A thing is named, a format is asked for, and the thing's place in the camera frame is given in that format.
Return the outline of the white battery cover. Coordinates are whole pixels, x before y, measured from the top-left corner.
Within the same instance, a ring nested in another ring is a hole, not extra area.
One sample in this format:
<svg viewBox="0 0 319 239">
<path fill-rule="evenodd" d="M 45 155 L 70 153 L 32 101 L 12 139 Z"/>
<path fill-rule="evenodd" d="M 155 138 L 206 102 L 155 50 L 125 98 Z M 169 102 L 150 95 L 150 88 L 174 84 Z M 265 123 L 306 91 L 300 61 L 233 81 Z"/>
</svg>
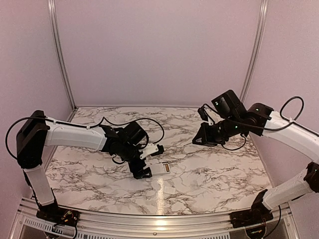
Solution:
<svg viewBox="0 0 319 239">
<path fill-rule="evenodd" d="M 173 187 L 164 187 L 163 191 L 166 194 L 175 194 L 176 189 Z"/>
</svg>

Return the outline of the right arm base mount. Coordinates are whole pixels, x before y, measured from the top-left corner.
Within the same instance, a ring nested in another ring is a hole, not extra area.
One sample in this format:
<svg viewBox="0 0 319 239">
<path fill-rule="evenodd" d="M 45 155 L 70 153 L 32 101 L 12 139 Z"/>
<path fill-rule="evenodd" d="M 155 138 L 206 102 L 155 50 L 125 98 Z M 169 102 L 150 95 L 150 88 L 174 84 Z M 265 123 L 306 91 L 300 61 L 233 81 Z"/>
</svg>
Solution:
<svg viewBox="0 0 319 239">
<path fill-rule="evenodd" d="M 258 209 L 247 209 L 230 213 L 230 222 L 233 228 L 251 226 L 272 220 L 270 211 L 261 212 Z"/>
</svg>

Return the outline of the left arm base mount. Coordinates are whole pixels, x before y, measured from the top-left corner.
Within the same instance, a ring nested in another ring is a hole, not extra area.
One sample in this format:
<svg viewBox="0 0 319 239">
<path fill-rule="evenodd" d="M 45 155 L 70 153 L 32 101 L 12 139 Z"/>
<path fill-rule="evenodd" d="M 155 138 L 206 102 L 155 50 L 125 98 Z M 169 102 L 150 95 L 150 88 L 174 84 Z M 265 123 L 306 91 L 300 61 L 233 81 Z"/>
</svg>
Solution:
<svg viewBox="0 0 319 239">
<path fill-rule="evenodd" d="M 79 211 L 72 209 L 64 209 L 61 207 L 40 209 L 36 213 L 36 217 L 53 222 L 57 225 L 67 225 L 75 227 L 79 220 Z"/>
</svg>

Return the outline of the white remote control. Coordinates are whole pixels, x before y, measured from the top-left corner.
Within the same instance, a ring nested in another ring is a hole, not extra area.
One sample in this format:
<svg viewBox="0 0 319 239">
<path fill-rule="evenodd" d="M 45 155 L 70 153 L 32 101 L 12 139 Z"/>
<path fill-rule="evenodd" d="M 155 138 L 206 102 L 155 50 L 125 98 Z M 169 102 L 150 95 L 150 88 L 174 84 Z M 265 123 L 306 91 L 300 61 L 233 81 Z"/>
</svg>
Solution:
<svg viewBox="0 0 319 239">
<path fill-rule="evenodd" d="M 164 169 L 163 169 L 163 163 L 168 163 L 168 162 L 162 162 L 162 163 L 158 163 L 158 164 L 152 164 L 149 166 L 149 168 L 152 171 L 152 175 L 153 176 L 158 176 L 158 175 L 166 175 L 169 173 L 165 173 Z"/>
</svg>

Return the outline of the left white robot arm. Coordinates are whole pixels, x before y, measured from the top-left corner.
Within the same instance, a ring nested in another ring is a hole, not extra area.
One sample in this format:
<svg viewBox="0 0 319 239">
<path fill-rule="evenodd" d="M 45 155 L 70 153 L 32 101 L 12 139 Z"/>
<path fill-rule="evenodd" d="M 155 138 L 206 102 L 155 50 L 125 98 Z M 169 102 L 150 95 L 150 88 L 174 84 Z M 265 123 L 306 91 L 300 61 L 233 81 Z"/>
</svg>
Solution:
<svg viewBox="0 0 319 239">
<path fill-rule="evenodd" d="M 122 162 L 128 163 L 136 179 L 170 172 L 168 163 L 146 165 L 148 156 L 160 155 L 164 148 L 157 142 L 151 143 L 136 120 L 125 124 L 82 125 L 58 121 L 37 110 L 22 121 L 25 123 L 16 135 L 16 155 L 13 158 L 23 169 L 39 207 L 53 222 L 61 220 L 63 211 L 57 205 L 42 166 L 42 153 L 46 146 L 89 148 L 118 156 Z"/>
</svg>

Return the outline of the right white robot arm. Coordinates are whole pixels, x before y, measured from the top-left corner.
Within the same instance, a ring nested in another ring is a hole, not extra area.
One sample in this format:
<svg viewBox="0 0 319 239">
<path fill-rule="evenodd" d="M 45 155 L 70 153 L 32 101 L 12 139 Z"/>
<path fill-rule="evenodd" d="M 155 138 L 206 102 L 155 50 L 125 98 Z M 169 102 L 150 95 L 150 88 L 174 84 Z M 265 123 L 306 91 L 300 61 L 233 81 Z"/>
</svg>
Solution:
<svg viewBox="0 0 319 239">
<path fill-rule="evenodd" d="M 224 146 L 233 136 L 249 133 L 281 142 L 307 156 L 311 162 L 295 177 L 270 190 L 260 192 L 247 212 L 247 219 L 259 222 L 275 207 L 305 194 L 319 191 L 319 134 L 288 119 L 272 107 L 255 103 L 246 109 L 233 90 L 213 99 L 213 111 L 222 120 L 214 122 L 205 111 L 198 109 L 203 122 L 192 143 L 202 146 Z"/>
</svg>

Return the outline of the batteries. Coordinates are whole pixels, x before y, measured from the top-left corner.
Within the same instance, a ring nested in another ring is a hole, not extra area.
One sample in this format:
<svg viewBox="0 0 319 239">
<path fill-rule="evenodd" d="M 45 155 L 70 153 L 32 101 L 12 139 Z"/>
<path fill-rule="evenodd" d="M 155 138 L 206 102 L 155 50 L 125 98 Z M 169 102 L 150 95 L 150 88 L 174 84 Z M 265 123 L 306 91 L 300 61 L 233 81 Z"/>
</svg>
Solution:
<svg viewBox="0 0 319 239">
<path fill-rule="evenodd" d="M 165 173 L 170 173 L 170 166 L 169 163 L 163 163 L 163 169 Z"/>
</svg>

